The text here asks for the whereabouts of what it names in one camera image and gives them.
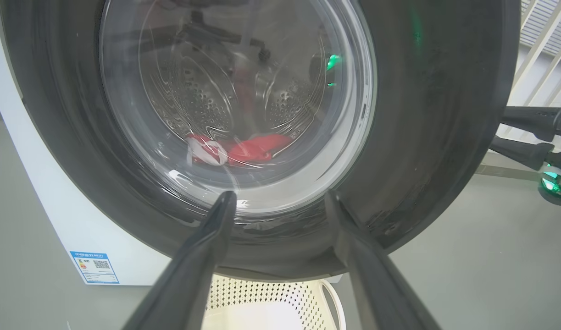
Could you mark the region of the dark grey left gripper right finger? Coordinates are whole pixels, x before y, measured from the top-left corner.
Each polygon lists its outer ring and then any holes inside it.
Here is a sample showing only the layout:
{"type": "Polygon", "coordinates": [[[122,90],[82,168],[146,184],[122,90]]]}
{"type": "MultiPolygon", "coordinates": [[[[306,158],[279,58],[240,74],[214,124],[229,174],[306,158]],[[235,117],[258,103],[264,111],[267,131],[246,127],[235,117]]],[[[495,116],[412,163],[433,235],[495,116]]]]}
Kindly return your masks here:
{"type": "Polygon", "coordinates": [[[347,209],[339,195],[324,196],[333,251],[349,272],[365,330],[438,330],[439,324],[396,268],[385,249],[347,209]]]}

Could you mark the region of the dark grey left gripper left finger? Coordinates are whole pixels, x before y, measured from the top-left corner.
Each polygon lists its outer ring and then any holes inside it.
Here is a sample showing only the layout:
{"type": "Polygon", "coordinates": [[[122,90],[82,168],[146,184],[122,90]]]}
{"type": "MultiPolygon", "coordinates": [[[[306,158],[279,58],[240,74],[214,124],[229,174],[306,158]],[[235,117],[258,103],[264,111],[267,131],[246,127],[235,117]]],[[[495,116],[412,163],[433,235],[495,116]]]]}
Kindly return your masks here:
{"type": "Polygon", "coordinates": [[[201,328],[213,274],[227,254],[236,205],[234,192],[220,194],[125,323],[126,330],[201,328]]]}

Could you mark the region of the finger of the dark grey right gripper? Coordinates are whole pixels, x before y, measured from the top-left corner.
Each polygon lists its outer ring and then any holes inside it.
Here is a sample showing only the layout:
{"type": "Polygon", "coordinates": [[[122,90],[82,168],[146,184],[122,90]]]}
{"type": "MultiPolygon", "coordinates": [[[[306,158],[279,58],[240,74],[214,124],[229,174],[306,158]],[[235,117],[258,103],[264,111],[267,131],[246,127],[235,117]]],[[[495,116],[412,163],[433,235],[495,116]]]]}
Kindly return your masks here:
{"type": "Polygon", "coordinates": [[[561,107],[507,106],[500,122],[551,142],[561,136],[561,107]]]}
{"type": "Polygon", "coordinates": [[[554,146],[550,143],[531,144],[495,136],[489,149],[534,171],[539,171],[554,146]]]}

